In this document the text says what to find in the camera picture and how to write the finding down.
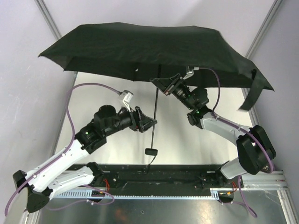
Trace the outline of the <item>black folding umbrella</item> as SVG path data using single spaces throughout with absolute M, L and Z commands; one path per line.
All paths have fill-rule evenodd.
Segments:
M 121 22 L 83 24 L 40 53 L 65 71 L 86 72 L 135 82 L 186 75 L 191 91 L 246 88 L 240 106 L 249 111 L 263 90 L 273 90 L 258 67 L 231 47 L 218 30 L 197 26 L 153 27 Z

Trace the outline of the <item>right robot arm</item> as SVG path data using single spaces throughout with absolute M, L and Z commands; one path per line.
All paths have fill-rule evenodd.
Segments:
M 219 185 L 246 173 L 256 175 L 266 168 L 269 173 L 274 171 L 272 160 L 276 151 L 261 126 L 242 126 L 219 116 L 214 109 L 207 107 L 207 90 L 197 87 L 191 91 L 180 74 L 170 78 L 153 78 L 151 82 L 164 95 L 175 96 L 190 110 L 187 114 L 190 125 L 211 131 L 237 147 L 237 158 L 227 161 L 215 171 Z

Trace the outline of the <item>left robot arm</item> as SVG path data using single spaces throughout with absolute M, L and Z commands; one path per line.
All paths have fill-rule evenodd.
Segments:
M 130 110 L 121 108 L 120 112 L 111 105 L 102 106 L 91 122 L 75 134 L 68 146 L 35 169 L 28 172 L 18 170 L 13 174 L 16 191 L 28 190 L 25 209 L 29 213 L 36 212 L 54 196 L 91 184 L 102 176 L 103 171 L 95 162 L 74 173 L 64 175 L 63 172 L 106 144 L 108 136 L 126 128 L 143 133 L 155 124 L 157 121 L 146 116 L 138 106 Z

